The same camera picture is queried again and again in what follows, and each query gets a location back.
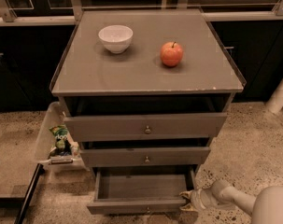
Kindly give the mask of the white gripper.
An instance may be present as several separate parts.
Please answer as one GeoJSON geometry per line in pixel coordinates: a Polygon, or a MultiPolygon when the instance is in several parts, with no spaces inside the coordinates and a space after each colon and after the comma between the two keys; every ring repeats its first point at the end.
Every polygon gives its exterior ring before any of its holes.
{"type": "Polygon", "coordinates": [[[212,202],[212,192],[210,189],[194,189],[193,191],[182,191],[179,193],[186,200],[191,199],[191,203],[180,206],[179,209],[184,212],[197,212],[210,208],[212,202]]]}

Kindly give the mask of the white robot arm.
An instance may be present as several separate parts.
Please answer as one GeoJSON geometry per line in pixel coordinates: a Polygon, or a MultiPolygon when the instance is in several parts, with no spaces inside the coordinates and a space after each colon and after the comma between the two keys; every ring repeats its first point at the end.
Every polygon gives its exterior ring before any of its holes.
{"type": "Polygon", "coordinates": [[[217,180],[209,188],[186,190],[179,195],[189,201],[180,207],[182,211],[238,207],[251,217],[250,224],[283,224],[283,187],[280,186],[267,187],[252,196],[225,180],[217,180]]]}

